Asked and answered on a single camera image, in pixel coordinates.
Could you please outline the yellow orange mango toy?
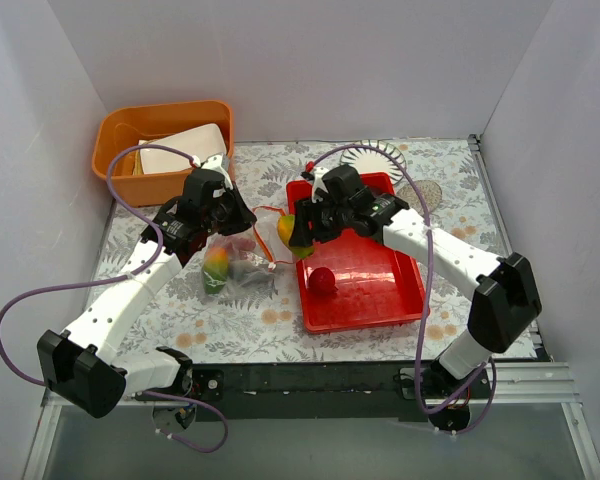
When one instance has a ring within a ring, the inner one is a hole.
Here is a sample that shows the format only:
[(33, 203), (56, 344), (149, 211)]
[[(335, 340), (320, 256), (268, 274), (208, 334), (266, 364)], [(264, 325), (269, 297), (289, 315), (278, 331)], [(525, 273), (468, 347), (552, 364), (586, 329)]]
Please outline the yellow orange mango toy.
[(293, 214), (283, 215), (277, 222), (277, 233), (284, 246), (298, 259), (304, 259), (311, 256), (315, 249), (310, 247), (293, 247), (289, 241), (293, 233), (295, 216)]

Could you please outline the purple grape bunch toy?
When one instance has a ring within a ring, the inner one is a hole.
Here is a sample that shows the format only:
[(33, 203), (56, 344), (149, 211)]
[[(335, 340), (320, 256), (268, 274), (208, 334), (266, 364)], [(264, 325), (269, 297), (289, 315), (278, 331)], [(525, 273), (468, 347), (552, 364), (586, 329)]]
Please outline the purple grape bunch toy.
[(251, 237), (229, 236), (224, 238), (224, 248), (228, 252), (252, 252), (256, 248), (256, 242)]

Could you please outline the green orange mango toy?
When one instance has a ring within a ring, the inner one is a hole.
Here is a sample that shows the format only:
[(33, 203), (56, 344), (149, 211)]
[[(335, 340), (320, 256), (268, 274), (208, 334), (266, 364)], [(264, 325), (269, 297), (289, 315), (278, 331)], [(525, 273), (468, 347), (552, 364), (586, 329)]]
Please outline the green orange mango toy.
[(229, 276), (229, 256), (223, 247), (211, 247), (207, 250), (201, 275), (207, 294), (218, 294), (224, 289)]

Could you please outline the clear zip top bag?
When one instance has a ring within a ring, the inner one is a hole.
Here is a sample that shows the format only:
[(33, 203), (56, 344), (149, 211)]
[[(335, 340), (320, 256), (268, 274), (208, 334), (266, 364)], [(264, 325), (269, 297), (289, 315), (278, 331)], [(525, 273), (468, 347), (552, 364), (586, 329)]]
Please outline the clear zip top bag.
[(285, 245), (278, 226), (289, 218), (279, 207), (258, 206), (255, 224), (232, 236), (216, 235), (200, 265), (202, 299), (223, 303), (245, 299), (273, 285), (274, 276), (298, 261)]

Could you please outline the red apple toy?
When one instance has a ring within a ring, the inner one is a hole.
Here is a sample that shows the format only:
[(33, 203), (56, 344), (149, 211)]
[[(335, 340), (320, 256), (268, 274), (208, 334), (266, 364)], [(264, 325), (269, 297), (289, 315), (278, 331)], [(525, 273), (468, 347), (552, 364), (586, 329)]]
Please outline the red apple toy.
[(337, 292), (335, 274), (326, 267), (314, 269), (308, 277), (308, 290), (320, 296), (328, 296)]

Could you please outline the grey fish toy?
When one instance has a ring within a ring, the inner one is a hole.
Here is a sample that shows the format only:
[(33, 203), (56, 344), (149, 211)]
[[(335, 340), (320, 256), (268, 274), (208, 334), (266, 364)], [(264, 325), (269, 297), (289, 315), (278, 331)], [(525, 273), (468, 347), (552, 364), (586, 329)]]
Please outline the grey fish toy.
[(249, 289), (272, 281), (274, 272), (267, 262), (252, 262), (246, 259), (233, 260), (229, 264), (229, 284), (232, 288)]

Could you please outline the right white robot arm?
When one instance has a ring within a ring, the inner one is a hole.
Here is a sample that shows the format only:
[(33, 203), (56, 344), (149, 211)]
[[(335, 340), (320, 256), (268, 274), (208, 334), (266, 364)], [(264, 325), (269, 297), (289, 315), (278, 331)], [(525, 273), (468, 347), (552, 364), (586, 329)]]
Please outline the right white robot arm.
[(345, 230), (426, 264), (471, 302), (466, 330), (436, 359), (434, 389), (455, 397), (469, 375), (494, 353), (506, 352), (542, 311), (530, 261), (480, 250), (434, 228), (422, 211), (390, 193), (376, 194), (357, 170), (342, 165), (303, 173), (311, 193), (294, 203), (290, 244), (309, 247)]

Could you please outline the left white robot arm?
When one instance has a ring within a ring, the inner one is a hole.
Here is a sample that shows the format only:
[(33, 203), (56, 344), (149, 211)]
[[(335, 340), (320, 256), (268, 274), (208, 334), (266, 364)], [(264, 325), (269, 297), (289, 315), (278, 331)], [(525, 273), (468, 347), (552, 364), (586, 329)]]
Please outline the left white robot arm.
[(46, 386), (94, 418), (107, 415), (125, 395), (156, 390), (173, 400), (193, 386), (193, 363), (158, 347), (121, 357), (119, 347), (159, 291), (213, 234), (242, 233), (255, 222), (228, 173), (220, 166), (194, 169), (181, 195), (163, 205), (128, 261), (123, 281), (107, 288), (60, 333), (46, 331), (37, 351)]

